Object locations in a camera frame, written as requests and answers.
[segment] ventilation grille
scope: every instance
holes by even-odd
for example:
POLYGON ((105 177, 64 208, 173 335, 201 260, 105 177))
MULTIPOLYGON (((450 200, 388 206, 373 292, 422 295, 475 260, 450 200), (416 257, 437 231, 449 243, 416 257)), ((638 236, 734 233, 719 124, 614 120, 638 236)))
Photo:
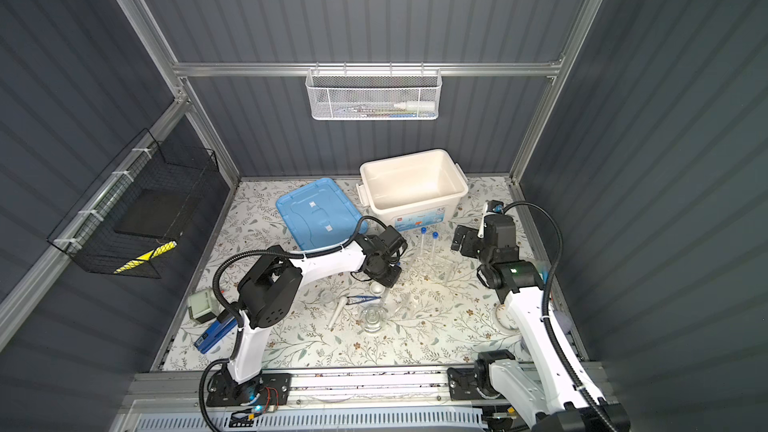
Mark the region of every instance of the ventilation grille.
MULTIPOLYGON (((210 414, 222 430, 335 430, 339 428, 377 429, 393 427, 461 427, 481 430, 480 409, 459 407, 368 408, 338 410, 279 410, 266 414, 251 427, 227 427, 230 412, 210 414)), ((207 427, 198 413, 142 414, 137 432, 176 430, 205 432, 207 427)))

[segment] black wire mesh basket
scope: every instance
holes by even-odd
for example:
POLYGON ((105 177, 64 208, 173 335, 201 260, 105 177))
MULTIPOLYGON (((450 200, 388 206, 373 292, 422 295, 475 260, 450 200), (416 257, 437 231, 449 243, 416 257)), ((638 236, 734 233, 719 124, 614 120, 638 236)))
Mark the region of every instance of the black wire mesh basket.
POLYGON ((86 272, 159 278, 218 173, 209 149, 153 140, 137 150, 92 206, 73 207, 74 222, 63 219, 48 236, 86 272))

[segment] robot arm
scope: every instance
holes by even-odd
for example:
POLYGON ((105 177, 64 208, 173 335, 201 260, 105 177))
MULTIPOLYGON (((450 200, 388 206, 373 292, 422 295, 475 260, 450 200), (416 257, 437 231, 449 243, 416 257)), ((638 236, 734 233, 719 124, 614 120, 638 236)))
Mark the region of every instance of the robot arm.
POLYGON ((518 416, 536 432, 546 430, 608 430, 580 389, 600 403, 617 430, 629 430, 629 419, 620 404, 608 405, 603 393, 584 372, 557 319, 549 314, 554 337, 566 360, 581 381, 574 382, 557 355, 542 319, 544 282, 536 267, 522 261, 516 244, 516 226, 503 213, 503 204, 485 205, 482 230, 457 226, 451 248, 480 261, 478 280, 494 289, 505 310, 518 326, 531 352, 542 384, 523 373, 508 350, 480 353, 475 364, 475 383, 485 396, 503 395, 518 416))
MULTIPOLYGON (((302 286, 340 272, 365 272, 391 287, 400 275, 396 263, 406 247, 405 239, 389 226, 379 235, 358 234, 341 250, 319 257, 280 259, 262 255, 237 286, 237 305, 244 327, 237 355, 227 364, 232 381, 243 384, 259 375, 270 330, 288 314, 302 286)), ((268 250, 283 252, 280 246, 268 250)))

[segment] test tube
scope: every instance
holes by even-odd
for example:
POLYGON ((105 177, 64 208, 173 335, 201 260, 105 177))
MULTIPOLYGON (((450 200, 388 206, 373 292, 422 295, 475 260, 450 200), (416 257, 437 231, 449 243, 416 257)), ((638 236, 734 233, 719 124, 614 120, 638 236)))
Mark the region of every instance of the test tube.
POLYGON ((437 243, 437 237, 438 234, 436 232, 432 233, 432 256, 430 257, 430 260, 432 260, 432 264, 435 263, 435 244, 437 243))
POLYGON ((427 234, 427 227, 422 227, 422 246, 418 250, 419 255, 424 255, 424 236, 427 234))

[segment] blue plastic lid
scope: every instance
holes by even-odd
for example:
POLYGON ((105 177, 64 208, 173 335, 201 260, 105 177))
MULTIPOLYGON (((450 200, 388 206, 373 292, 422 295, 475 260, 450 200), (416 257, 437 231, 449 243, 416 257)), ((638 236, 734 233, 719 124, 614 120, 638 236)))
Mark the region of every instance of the blue plastic lid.
MULTIPOLYGON (((277 211, 302 250, 344 242, 361 214, 330 178, 321 178, 277 199, 277 211)), ((368 224, 360 225, 360 233, 368 224)))

